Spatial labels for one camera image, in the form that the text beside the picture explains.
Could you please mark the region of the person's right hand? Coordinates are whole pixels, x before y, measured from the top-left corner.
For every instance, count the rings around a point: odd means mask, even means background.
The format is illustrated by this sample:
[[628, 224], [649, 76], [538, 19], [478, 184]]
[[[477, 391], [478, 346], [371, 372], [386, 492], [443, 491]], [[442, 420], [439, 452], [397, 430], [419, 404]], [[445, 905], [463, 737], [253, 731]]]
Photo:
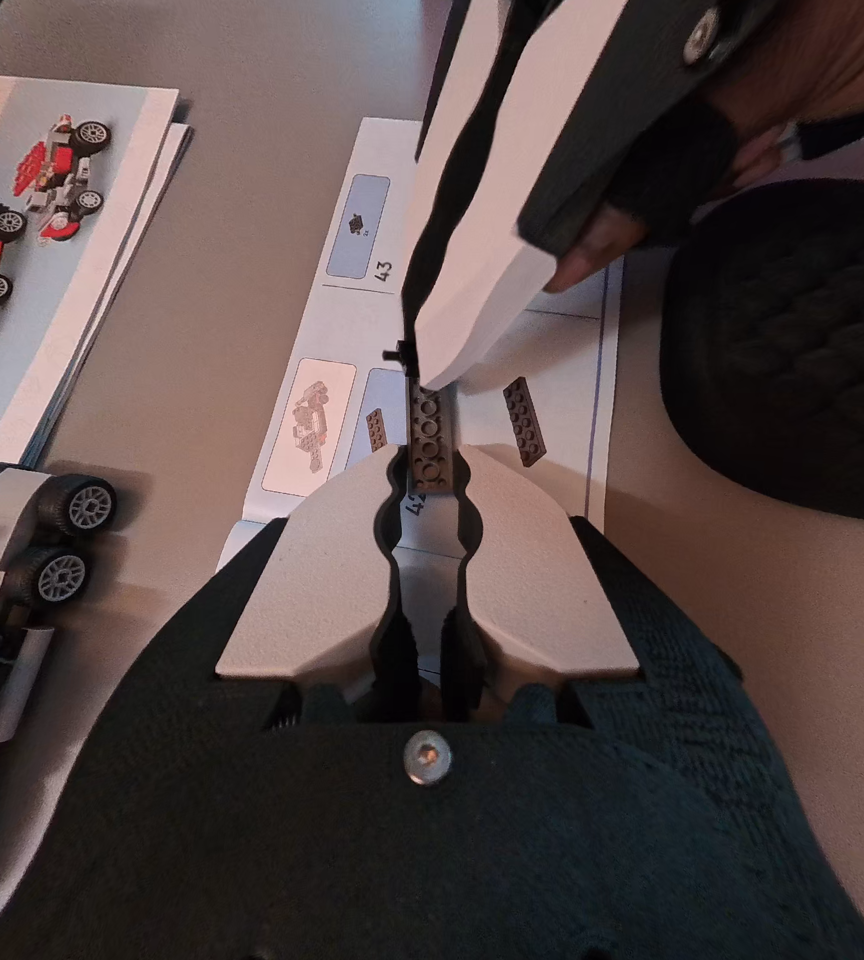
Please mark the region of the person's right hand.
[[695, 211], [784, 164], [794, 123], [864, 114], [864, 2], [780, 5], [761, 32], [701, 89], [632, 145], [545, 286], [563, 292]]

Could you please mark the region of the black quilted pad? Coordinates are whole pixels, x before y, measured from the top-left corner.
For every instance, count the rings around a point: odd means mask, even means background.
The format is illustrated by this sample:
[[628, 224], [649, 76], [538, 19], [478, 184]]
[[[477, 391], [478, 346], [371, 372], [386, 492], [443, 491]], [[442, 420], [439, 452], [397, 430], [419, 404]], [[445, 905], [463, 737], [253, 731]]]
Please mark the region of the black quilted pad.
[[671, 261], [659, 357], [703, 463], [864, 521], [864, 180], [778, 182], [708, 213]]

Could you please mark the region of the closed lego instruction booklet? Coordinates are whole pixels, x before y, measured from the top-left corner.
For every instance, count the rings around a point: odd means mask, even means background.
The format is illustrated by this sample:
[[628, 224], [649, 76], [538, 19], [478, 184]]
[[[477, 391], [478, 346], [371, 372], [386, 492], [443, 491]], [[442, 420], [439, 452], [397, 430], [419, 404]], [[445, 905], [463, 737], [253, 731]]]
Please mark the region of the closed lego instruction booklet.
[[185, 147], [179, 102], [0, 76], [0, 460], [42, 449]]

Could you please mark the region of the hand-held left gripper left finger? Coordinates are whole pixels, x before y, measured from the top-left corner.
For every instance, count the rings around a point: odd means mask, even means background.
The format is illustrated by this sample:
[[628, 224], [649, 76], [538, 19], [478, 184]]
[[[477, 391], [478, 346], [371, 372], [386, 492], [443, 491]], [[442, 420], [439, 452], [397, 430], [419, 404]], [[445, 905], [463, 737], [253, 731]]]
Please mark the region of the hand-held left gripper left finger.
[[393, 556], [408, 466], [405, 447], [382, 447], [294, 508], [222, 651], [219, 676], [345, 692], [371, 674], [376, 718], [417, 717], [417, 652]]

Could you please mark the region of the dark lego plate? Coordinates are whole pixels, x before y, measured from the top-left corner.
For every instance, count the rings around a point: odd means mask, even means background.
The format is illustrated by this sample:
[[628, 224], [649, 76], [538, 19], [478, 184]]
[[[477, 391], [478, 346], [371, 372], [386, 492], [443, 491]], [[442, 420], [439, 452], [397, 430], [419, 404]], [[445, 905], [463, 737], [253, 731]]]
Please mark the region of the dark lego plate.
[[448, 390], [421, 387], [408, 381], [409, 461], [412, 489], [420, 494], [453, 489], [453, 418]]

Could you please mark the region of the small lego wheel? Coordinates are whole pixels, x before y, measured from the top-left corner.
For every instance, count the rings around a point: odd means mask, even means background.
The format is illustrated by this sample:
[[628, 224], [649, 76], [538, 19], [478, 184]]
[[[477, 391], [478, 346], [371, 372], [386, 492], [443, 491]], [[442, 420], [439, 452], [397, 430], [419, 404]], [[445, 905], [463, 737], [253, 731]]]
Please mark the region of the small lego wheel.
[[117, 511], [117, 493], [107, 481], [65, 474], [49, 481], [40, 506], [43, 522], [67, 536], [94, 534], [108, 527]]
[[17, 602], [31, 608], [51, 609], [83, 593], [91, 565], [85, 555], [71, 548], [36, 547], [20, 556], [13, 572], [17, 577]]

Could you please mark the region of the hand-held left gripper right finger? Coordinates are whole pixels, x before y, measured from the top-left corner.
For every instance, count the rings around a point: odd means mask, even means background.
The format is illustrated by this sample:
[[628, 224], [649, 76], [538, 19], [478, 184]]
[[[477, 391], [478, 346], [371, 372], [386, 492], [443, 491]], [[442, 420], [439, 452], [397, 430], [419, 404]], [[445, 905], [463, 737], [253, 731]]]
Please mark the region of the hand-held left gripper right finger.
[[447, 622], [447, 717], [485, 693], [500, 706], [528, 685], [624, 680], [640, 663], [579, 534], [596, 533], [478, 447], [455, 455], [464, 556]]

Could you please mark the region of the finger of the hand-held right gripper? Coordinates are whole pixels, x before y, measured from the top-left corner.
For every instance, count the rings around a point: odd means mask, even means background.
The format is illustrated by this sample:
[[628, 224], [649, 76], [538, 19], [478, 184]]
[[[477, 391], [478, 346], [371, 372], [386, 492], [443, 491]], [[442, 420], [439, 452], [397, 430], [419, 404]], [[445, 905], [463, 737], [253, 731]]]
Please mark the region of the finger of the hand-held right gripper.
[[499, 106], [552, 2], [453, 2], [438, 50], [406, 215], [402, 366], [419, 367], [415, 323], [481, 182]]
[[485, 170], [420, 308], [420, 382], [461, 378], [552, 278], [565, 253], [519, 234], [519, 214], [626, 2], [552, 2], [499, 106]]

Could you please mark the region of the open lego instruction booklet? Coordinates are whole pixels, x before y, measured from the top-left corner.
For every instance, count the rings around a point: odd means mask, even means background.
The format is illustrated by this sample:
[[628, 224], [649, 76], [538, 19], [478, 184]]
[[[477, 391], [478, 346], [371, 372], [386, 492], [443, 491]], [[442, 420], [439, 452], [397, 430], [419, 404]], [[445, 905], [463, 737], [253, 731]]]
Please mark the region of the open lego instruction booklet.
[[419, 667], [437, 681], [438, 636], [455, 607], [464, 549], [455, 455], [479, 448], [606, 530], [623, 262], [567, 294], [539, 295], [479, 366], [448, 388], [453, 489], [412, 489], [408, 384], [383, 350], [401, 335], [401, 266], [418, 123], [366, 118], [297, 330], [230, 560], [329, 479], [381, 448], [408, 450], [393, 549]]

